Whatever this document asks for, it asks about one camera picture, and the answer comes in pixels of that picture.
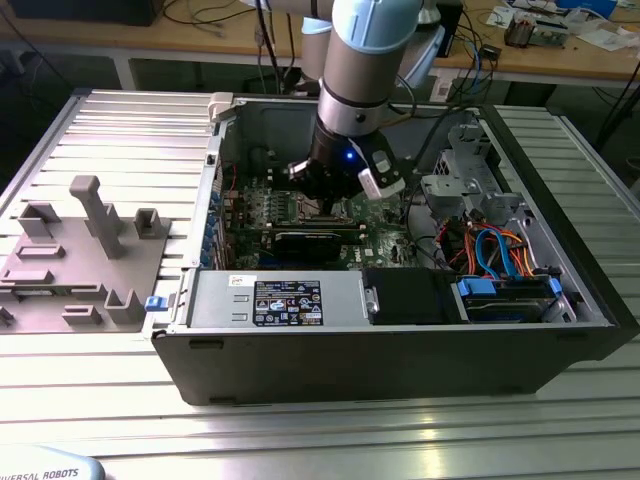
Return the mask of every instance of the circuit board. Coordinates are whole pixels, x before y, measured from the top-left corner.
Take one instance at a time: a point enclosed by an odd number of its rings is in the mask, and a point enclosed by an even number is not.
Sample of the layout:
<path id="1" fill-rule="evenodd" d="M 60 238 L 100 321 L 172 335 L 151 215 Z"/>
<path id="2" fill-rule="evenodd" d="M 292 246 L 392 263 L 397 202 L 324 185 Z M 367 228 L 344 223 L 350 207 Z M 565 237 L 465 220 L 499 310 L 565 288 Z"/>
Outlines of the circuit board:
<path id="1" fill-rule="evenodd" d="M 329 215 L 300 192 L 273 190 L 252 179 L 227 201 L 227 240 L 231 268 L 239 270 L 304 269 L 358 270 L 366 267 L 418 266 L 415 247 L 403 225 L 402 201 L 393 197 L 371 202 L 364 194 L 333 205 Z M 322 236 L 336 242 L 335 258 L 323 265 L 282 262 L 277 253 L 280 235 Z"/>

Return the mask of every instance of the sticker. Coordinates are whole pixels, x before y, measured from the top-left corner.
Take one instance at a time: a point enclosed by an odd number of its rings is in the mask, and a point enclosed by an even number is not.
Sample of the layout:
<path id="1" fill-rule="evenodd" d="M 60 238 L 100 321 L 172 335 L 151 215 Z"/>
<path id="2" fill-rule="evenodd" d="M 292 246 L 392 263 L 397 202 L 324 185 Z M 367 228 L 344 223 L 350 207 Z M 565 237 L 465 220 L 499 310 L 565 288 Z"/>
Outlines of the sticker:
<path id="1" fill-rule="evenodd" d="M 257 279 L 257 275 L 229 275 L 229 286 L 253 287 Z"/>
<path id="2" fill-rule="evenodd" d="M 323 325 L 320 282 L 254 280 L 254 284 L 253 323 L 255 325 L 259 327 Z"/>

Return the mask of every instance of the workbench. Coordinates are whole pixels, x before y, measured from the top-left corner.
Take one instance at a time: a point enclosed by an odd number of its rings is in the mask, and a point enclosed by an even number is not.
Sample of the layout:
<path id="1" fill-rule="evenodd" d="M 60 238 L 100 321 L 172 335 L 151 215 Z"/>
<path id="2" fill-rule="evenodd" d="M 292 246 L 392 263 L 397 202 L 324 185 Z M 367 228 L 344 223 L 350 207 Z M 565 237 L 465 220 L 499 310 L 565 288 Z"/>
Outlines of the workbench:
<path id="1" fill-rule="evenodd" d="M 208 101 L 193 93 L 72 97 L 0 197 L 0 255 L 16 244 L 16 216 L 29 200 L 84 216 L 69 184 L 96 174 L 121 216 L 149 206 L 172 219 L 155 293 L 175 290 L 211 134 Z M 640 317 L 640 204 L 626 190 L 611 193 L 623 187 L 565 118 L 498 110 Z M 142 333 L 0 334 L 0 444 L 95 456 L 110 480 L 640 475 L 639 341 L 572 366 L 536 395 L 193 407 L 147 339 L 162 315 L 149 314 Z"/>
<path id="2" fill-rule="evenodd" d="M 133 59 L 178 60 L 204 63 L 257 63 L 257 47 L 254 41 L 255 15 L 247 13 L 223 23 L 221 36 L 202 31 L 191 25 L 180 25 L 159 16 L 151 27 L 130 27 L 115 24 L 67 22 L 52 20 L 23 20 L 13 17 L 12 10 L 2 0 L 20 31 L 44 53 L 105 56 L 113 60 L 124 90 L 137 89 Z M 494 75 L 496 80 L 533 82 L 597 87 L 622 87 L 631 76 L 636 64 L 629 49 L 607 52 L 575 37 L 565 48 L 506 47 L 504 30 L 488 27 L 485 21 L 497 0 L 468 2 L 468 13 L 474 28 L 483 41 L 502 48 L 502 55 Z M 211 0 L 194 0 L 194 8 L 215 5 Z M 246 9 L 239 2 L 217 10 L 210 17 L 220 18 Z M 184 1 L 171 7 L 172 16 L 188 20 Z M 618 9 L 614 21 L 640 21 L 640 14 Z M 274 15 L 276 52 L 281 65 L 291 59 L 288 33 L 284 15 Z M 295 53 L 301 53 L 301 19 L 293 18 Z M 15 37 L 4 21 L 0 21 L 0 50 L 27 49 Z M 266 53 L 265 65 L 268 63 Z M 449 93 L 451 82 L 464 76 L 470 66 L 470 58 L 462 42 L 456 41 L 448 58 L 438 58 L 431 75 L 437 77 L 431 96 L 432 101 L 443 101 Z"/>

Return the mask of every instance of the floor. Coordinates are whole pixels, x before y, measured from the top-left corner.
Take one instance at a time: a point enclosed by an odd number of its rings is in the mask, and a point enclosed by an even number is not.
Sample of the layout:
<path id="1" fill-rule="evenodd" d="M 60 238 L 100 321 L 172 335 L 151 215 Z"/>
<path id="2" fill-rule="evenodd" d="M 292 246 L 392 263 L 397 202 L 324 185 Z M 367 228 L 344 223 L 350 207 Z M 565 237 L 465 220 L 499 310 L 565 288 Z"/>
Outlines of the floor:
<path id="1" fill-rule="evenodd" d="M 98 57 L 49 56 L 58 71 L 76 88 L 118 89 L 119 82 L 108 59 Z M 69 89 L 34 54 L 22 57 L 25 74 L 11 75 L 6 69 L 0 74 L 0 188 L 4 188 L 20 168 L 33 146 L 46 131 L 58 109 L 64 104 Z M 261 93 L 256 67 L 249 65 L 203 64 L 199 78 L 193 63 L 138 60 L 136 70 L 141 88 L 163 91 L 233 91 Z M 418 99 L 426 101 L 431 83 L 418 91 Z M 487 103 L 504 101 L 509 84 L 494 82 Z M 618 90 L 608 90 L 619 95 Z M 398 99 L 406 99 L 402 91 Z M 610 102 L 612 97 L 605 97 Z M 593 140 L 610 110 L 591 88 L 560 86 L 547 102 L 547 107 L 561 109 L 588 139 Z M 640 156 L 640 117 L 626 120 L 606 146 L 603 156 L 616 173 L 631 185 L 640 172 L 631 169 L 626 159 Z"/>

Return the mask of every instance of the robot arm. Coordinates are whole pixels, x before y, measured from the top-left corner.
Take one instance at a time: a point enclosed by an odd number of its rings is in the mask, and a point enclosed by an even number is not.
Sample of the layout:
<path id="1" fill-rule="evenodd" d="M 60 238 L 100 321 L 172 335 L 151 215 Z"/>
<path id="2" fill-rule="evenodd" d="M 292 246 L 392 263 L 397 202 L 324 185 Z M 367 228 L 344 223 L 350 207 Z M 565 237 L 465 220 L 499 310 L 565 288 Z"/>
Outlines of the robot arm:
<path id="1" fill-rule="evenodd" d="M 309 198 L 323 200 L 326 211 L 334 201 L 362 190 L 375 200 L 404 189 L 393 152 L 379 129 L 423 1 L 256 0 L 255 4 L 324 20 L 331 10 L 333 25 L 309 158 L 290 166 L 290 179 Z M 431 50 L 437 51 L 439 44 L 434 42 Z M 318 55 L 317 50 L 305 49 L 304 55 Z"/>

